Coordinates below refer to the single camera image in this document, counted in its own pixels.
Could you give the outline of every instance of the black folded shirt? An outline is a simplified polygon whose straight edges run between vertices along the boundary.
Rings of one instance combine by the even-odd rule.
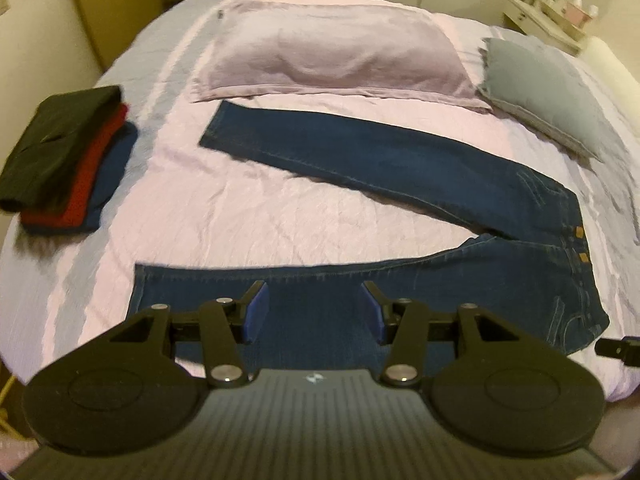
[[[64,209],[82,154],[121,98],[119,86],[105,86],[41,102],[0,174],[0,208]]]

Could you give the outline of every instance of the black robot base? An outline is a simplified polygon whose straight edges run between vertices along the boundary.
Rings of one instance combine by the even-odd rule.
[[[12,473],[54,479],[574,480],[612,469],[588,445],[600,383],[546,343],[474,304],[455,314],[358,292],[380,344],[368,370],[260,370],[236,344],[255,339],[268,286],[196,312],[154,305],[41,370],[24,410],[44,444]],[[173,359],[200,341],[206,378]],[[431,341],[456,359],[423,375]],[[609,352],[621,342],[604,340]]]

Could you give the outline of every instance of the bed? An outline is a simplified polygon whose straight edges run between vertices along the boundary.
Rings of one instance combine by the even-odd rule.
[[[191,77],[214,48],[220,11],[237,1],[181,3],[151,23],[101,78],[99,85],[123,87],[129,120],[138,126],[140,138],[97,232],[86,238],[27,237],[17,219],[12,221],[0,256],[0,354],[21,381],[125,318],[139,262],[203,268],[348,264],[423,256],[473,236],[460,226],[356,190],[199,147],[220,101],[192,102]],[[500,38],[508,31],[444,14],[432,19],[454,45],[471,81],[482,82],[482,38]],[[588,68],[568,59],[628,151],[624,178],[640,182],[640,144],[632,126]],[[635,186],[628,200],[616,200],[611,190],[620,188],[619,174],[597,164],[586,169],[503,112],[334,94],[267,94],[232,101],[430,132],[557,180],[580,202],[595,281],[610,318],[603,336],[639,335],[640,235],[634,204],[640,192]],[[635,236],[620,235],[629,232]],[[640,370],[596,356],[593,344],[570,357],[600,380],[607,400],[623,399],[640,384]],[[197,365],[183,365],[201,373]]]

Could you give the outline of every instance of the pillow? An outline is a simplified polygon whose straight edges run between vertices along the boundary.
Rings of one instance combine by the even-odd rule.
[[[196,101],[331,93],[490,108],[423,10],[245,0],[222,19]]]
[[[487,38],[486,69],[479,91],[498,108],[577,155],[598,158],[600,133],[608,128],[600,105],[566,60]]]

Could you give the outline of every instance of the blue denim jeans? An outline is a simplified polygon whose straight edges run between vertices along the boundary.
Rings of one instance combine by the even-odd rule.
[[[130,312],[153,303],[193,310],[266,280],[271,311],[258,341],[241,349],[249,368],[379,370],[386,350],[354,300],[364,280],[434,310],[477,303],[564,353],[584,348],[609,324],[577,198],[521,164],[397,126],[229,102],[200,145],[418,206],[479,234],[453,250],[370,264],[136,267]],[[196,357],[194,348],[182,356]]]

